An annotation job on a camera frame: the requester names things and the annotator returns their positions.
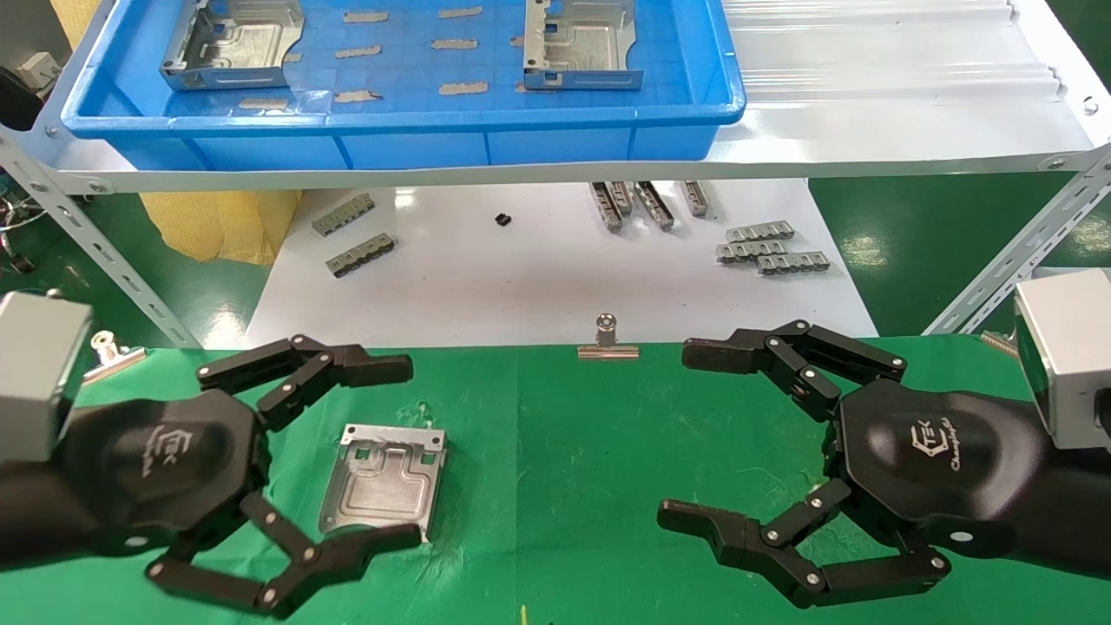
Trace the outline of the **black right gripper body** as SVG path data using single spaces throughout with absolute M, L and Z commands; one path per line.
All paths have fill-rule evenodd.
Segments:
M 885 546 L 1038 558 L 1048 448 L 1031 401 L 875 381 L 838 409 L 845 515 Z

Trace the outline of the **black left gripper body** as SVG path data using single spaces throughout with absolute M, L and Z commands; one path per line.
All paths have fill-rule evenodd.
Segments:
M 214 550 L 246 523 L 240 503 L 266 486 L 269 463 L 256 412 L 223 391 L 79 409 L 64 435 L 64 475 L 96 520 L 98 556 L 176 541 Z

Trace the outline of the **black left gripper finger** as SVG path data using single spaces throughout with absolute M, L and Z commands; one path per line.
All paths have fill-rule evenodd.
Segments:
M 282 431 L 331 389 L 384 386 L 412 380 L 410 356 L 373 356 L 361 345 L 323 345 L 296 335 L 218 359 L 197 371 L 200 389 L 241 394 L 278 381 L 256 404 L 268 431 Z
M 286 569 L 273 579 L 259 582 L 198 567 L 192 561 L 201 550 L 200 538 L 208 531 L 202 527 L 187 531 L 174 540 L 162 557 L 147 566 L 147 579 L 171 596 L 286 619 L 319 589 L 364 577 L 374 556 L 416 550 L 422 542 L 422 531 L 416 523 L 401 523 L 342 531 L 316 543 L 260 493 L 239 498 L 233 520 L 253 523 L 266 538 L 282 550 L 289 558 Z

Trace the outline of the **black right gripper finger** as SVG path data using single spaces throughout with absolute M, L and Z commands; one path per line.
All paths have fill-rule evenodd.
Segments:
M 734 511 L 664 498 L 662 530 L 705 541 L 720 566 L 768 581 L 795 608 L 825 608 L 929 592 L 950 573 L 949 561 L 925 543 L 898 536 L 895 556 L 818 566 L 798 546 L 850 502 L 844 480 L 831 478 L 770 523 Z
M 681 361 L 692 371 L 763 373 L 817 423 L 837 422 L 842 391 L 823 372 L 865 386 L 904 379 L 905 360 L 855 337 L 791 321 L 773 331 L 738 329 L 722 340 L 689 337 Z

